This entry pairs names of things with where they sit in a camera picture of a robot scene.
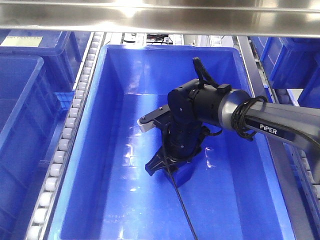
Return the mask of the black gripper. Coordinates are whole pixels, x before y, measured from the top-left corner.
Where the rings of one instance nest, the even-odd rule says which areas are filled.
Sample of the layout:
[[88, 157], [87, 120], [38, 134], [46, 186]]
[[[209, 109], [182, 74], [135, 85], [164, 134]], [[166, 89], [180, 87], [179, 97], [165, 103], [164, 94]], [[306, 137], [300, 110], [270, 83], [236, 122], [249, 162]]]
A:
[[145, 170], [150, 176], [167, 164], [172, 166], [191, 160], [201, 152], [201, 144], [209, 134], [209, 128], [200, 121], [182, 123], [165, 119], [154, 120], [153, 123], [162, 131], [164, 142], [145, 164]]

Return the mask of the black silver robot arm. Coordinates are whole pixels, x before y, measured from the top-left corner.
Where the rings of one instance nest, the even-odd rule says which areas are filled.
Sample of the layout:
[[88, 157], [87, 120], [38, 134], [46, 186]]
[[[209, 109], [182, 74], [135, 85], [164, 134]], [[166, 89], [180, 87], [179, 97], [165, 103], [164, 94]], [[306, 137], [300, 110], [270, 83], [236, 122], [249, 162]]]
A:
[[162, 145], [145, 165], [149, 175], [164, 168], [176, 169], [201, 152], [208, 125], [235, 131], [252, 140], [256, 133], [281, 140], [303, 150], [312, 177], [320, 181], [320, 111], [317, 108], [269, 103], [264, 96], [251, 97], [230, 84], [218, 84], [195, 57], [197, 78], [172, 90], [168, 103], [138, 121], [143, 132], [161, 130]]

